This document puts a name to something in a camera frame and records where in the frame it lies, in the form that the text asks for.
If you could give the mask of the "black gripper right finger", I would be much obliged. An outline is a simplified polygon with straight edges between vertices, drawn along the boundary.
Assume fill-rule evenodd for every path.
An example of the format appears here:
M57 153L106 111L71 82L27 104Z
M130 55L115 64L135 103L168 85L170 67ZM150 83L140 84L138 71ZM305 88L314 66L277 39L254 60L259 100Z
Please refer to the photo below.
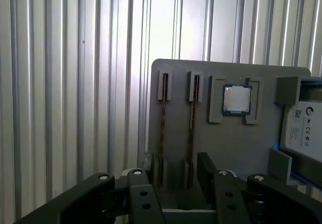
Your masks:
M246 181L197 154L197 179L217 223L321 223L321 202L264 174Z

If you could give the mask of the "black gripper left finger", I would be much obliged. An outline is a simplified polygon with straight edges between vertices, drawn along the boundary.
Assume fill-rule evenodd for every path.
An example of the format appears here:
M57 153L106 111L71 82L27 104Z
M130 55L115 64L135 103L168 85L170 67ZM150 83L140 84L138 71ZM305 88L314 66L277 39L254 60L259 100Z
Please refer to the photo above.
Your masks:
M147 171L134 168L125 176L96 173L63 192L18 223L165 223Z

